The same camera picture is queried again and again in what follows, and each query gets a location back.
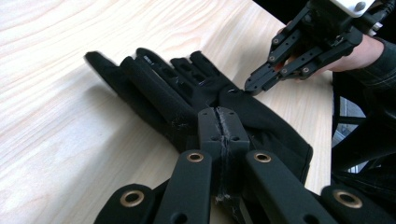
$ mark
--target gold grommet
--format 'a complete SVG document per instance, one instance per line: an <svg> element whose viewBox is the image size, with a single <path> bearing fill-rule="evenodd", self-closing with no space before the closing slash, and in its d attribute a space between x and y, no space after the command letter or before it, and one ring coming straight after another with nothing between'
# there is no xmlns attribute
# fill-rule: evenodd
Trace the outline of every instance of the gold grommet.
<svg viewBox="0 0 396 224"><path fill-rule="evenodd" d="M196 152L193 152L187 156L187 160L192 161L192 162L199 162L199 161L202 161L203 159L204 159L204 155L202 155L201 153L196 153Z"/></svg>
<svg viewBox="0 0 396 224"><path fill-rule="evenodd" d="M133 195L134 198L132 200L127 199L128 196ZM140 190L129 190L122 194L120 198L120 203L125 207L135 207L143 202L145 198L145 194Z"/></svg>
<svg viewBox="0 0 396 224"><path fill-rule="evenodd" d="M363 206L363 202L360 198L344 190L336 189L332 195L334 196L335 200L337 200L337 202L345 205L346 207L361 208Z"/></svg>
<svg viewBox="0 0 396 224"><path fill-rule="evenodd" d="M256 153L254 154L254 159L259 162L270 162L271 157L264 153Z"/></svg>

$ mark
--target glove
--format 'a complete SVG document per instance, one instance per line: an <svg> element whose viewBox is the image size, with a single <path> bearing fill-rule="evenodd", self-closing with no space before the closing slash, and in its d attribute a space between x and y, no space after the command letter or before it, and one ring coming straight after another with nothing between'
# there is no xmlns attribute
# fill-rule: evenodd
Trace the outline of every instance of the glove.
<svg viewBox="0 0 396 224"><path fill-rule="evenodd" d="M197 139L197 114L208 107L237 113L251 149L275 153L305 182L312 147L289 124L247 93L239 90L200 51L170 66L148 49L138 49L120 66L98 52L85 56L92 68L145 122L163 134L179 152Z"/></svg>

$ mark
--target sleeve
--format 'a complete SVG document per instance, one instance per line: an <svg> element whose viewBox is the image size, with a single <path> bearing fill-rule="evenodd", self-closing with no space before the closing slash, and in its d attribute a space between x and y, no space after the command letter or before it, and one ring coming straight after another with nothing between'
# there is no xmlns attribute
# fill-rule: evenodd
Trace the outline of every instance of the sleeve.
<svg viewBox="0 0 396 224"><path fill-rule="evenodd" d="M384 52L371 65L347 73L373 91L396 91L396 45L377 38L384 44Z"/></svg>

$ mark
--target wood grain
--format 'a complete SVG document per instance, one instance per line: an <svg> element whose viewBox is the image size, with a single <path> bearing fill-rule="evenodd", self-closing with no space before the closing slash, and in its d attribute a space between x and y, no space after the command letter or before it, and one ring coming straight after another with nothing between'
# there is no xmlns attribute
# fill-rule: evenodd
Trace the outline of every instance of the wood grain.
<svg viewBox="0 0 396 224"><path fill-rule="evenodd" d="M118 188L155 188L177 152L84 62L144 47L165 60L201 50L243 87L283 24L253 2L2 1L0 223L93 223ZM257 96L314 148L306 186L329 184L332 89L325 76ZM211 223L231 223L212 206Z"/></svg>

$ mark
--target bolt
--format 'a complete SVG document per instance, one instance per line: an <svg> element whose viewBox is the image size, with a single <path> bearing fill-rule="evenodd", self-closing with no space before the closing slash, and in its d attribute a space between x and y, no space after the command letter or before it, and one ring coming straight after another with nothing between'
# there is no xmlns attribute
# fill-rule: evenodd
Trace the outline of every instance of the bolt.
<svg viewBox="0 0 396 224"><path fill-rule="evenodd" d="M359 2L355 6L355 11L362 11L366 8L366 3L365 2Z"/></svg>

